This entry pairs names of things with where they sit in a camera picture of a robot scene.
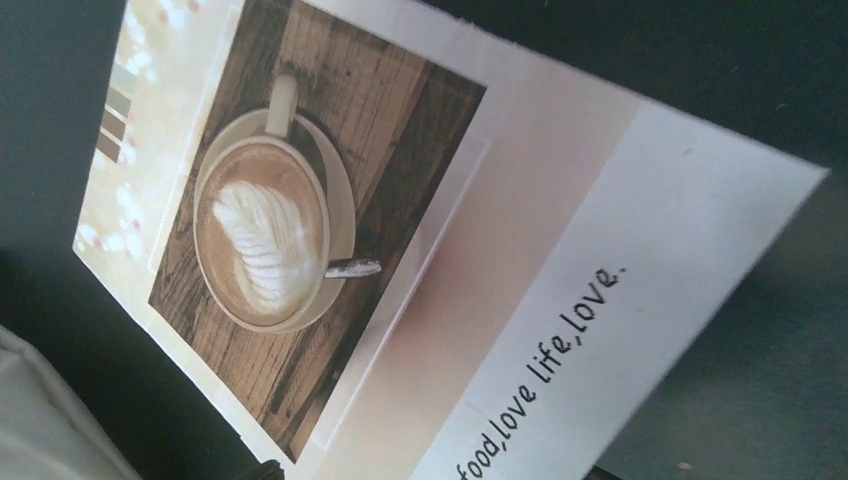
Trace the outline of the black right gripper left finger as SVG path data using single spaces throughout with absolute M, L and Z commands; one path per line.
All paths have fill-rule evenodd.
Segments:
M 277 460 L 268 460 L 244 472 L 241 480 L 285 480 L 285 472 Z

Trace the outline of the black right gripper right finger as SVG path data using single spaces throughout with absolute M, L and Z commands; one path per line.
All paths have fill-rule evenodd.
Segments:
M 616 475 L 594 466 L 587 474 L 586 480 L 620 480 Z

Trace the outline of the cream canvas backpack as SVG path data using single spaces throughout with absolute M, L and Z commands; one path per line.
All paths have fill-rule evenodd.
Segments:
M 140 477 L 49 361 L 6 328 L 1 329 L 1 477 Z

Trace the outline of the coffee cover white book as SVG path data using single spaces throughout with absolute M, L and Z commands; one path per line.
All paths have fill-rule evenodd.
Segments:
M 252 331 L 196 203 L 280 74 L 383 271 Z M 290 479 L 579 479 L 826 176 L 412 1 L 130 1 L 73 249 Z

